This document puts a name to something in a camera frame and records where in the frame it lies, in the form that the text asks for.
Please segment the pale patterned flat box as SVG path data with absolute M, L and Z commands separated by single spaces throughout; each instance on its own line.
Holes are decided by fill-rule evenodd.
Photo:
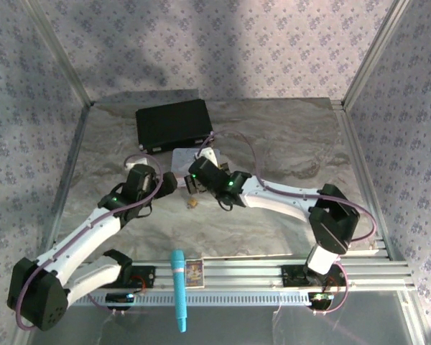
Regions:
M 171 171 L 175 174 L 177 179 L 177 187 L 184 188 L 185 176 L 188 175 L 188 169 L 195 161 L 195 153 L 199 151 L 198 148 L 176 148 L 172 152 Z

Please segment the black flat case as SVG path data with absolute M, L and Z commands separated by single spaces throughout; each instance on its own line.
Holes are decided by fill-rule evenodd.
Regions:
M 139 147 L 150 155 L 194 147 L 213 133 L 202 99 L 139 109 L 135 117 Z

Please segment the small picture card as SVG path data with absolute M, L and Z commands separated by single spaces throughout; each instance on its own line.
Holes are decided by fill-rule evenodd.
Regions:
M 204 263 L 202 259 L 186 261 L 185 285 L 187 288 L 204 288 Z

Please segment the blue marker pen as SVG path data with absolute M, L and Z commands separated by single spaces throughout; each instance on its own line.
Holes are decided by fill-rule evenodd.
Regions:
M 171 269 L 174 288 L 175 316 L 180 333 L 187 330 L 187 299 L 185 286 L 185 256 L 182 250 L 171 254 Z

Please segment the left control board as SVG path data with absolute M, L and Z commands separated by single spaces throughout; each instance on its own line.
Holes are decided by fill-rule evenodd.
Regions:
M 105 303 L 112 311 L 127 311 L 135 302 L 133 293 L 107 293 Z

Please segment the control board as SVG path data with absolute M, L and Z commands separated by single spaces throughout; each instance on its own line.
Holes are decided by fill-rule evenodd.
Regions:
M 127 311 L 135 302 L 133 293 L 107 293 L 105 303 L 112 311 Z
M 309 308 L 316 311 L 327 311 L 334 299 L 332 293 L 308 293 L 308 299 L 310 301 Z

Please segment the right control board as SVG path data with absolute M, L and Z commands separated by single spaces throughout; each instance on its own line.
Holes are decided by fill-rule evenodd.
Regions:
M 309 308 L 316 311 L 327 311 L 334 299 L 332 293 L 308 293 L 308 299 L 310 301 Z

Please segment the aluminium floor rail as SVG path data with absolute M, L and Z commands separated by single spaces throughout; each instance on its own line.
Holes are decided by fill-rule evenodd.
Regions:
M 72 144 L 70 146 L 68 157 L 66 159 L 64 170 L 60 179 L 60 184 L 55 195 L 55 201 L 50 209 L 50 220 L 52 222 L 50 224 L 50 228 L 48 230 L 45 230 L 45 232 L 43 233 L 42 241 L 39 247 L 40 254 L 46 252 L 48 249 L 51 249 L 53 244 L 55 243 L 55 240 L 57 239 L 63 210 L 68 197 L 68 192 L 70 190 L 71 180 L 75 170 L 80 146 L 83 141 L 85 126 L 92 105 L 93 104 L 88 104 L 87 106 L 84 106 L 81 110 L 80 118 L 75 129 Z
M 377 222 L 376 233 L 383 238 L 389 258 L 396 261 L 402 261 L 402 255 L 389 238 L 389 230 L 386 226 L 383 213 L 381 212 L 376 191 L 363 156 L 363 150 L 358 141 L 356 130 L 351 121 L 351 117 L 346 114 L 343 105 L 339 100 L 331 100 L 330 102 L 341 128 L 343 141 L 345 142 L 351 157 L 351 162 L 361 191 L 362 199 Z

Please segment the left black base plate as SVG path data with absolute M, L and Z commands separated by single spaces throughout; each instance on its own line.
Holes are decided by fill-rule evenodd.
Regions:
M 120 288 L 135 290 L 153 288 L 155 273 L 155 266 L 131 264 L 122 269 L 117 284 Z

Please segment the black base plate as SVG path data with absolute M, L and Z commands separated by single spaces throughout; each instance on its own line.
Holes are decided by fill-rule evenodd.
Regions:
M 286 264 L 280 268 L 284 288 L 326 288 L 329 286 L 343 287 L 346 285 L 343 271 L 336 264 L 324 275 L 308 269 L 303 264 Z
M 117 284 L 120 288 L 135 290 L 153 288 L 155 273 L 155 266 L 131 264 L 122 269 Z

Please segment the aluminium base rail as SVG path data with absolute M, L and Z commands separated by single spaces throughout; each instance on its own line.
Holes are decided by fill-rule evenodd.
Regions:
M 282 265 L 303 265 L 304 259 L 293 257 L 233 257 L 204 259 L 204 288 L 207 291 L 303 290 L 319 292 L 318 287 L 283 287 Z M 414 290 L 408 264 L 386 257 L 344 256 L 339 263 L 345 272 L 346 285 L 356 291 Z M 343 287 L 324 287 L 343 292 Z

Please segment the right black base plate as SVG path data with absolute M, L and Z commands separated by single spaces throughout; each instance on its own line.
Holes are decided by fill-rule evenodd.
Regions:
M 286 264 L 280 268 L 284 288 L 326 288 L 329 286 L 343 287 L 346 285 L 343 271 L 336 264 L 324 275 L 308 269 L 303 264 Z

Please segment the aluminium frame post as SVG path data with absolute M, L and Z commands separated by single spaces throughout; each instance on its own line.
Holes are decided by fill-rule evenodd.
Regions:
M 52 53 L 52 56 L 67 79 L 70 87 L 75 92 L 75 95 L 79 98 L 84 107 L 90 108 L 92 106 L 91 98 L 73 67 L 68 54 L 58 39 L 49 19 L 40 6 L 40 3 L 38 0 L 21 0 L 21 2 L 30 18 L 35 23 L 43 41 Z
M 374 41 L 371 43 L 363 62 L 341 101 L 344 111 L 350 111 L 353 107 L 386 46 L 392 38 L 405 11 L 409 7 L 410 2 L 411 0 L 393 0 L 378 32 L 376 33 Z

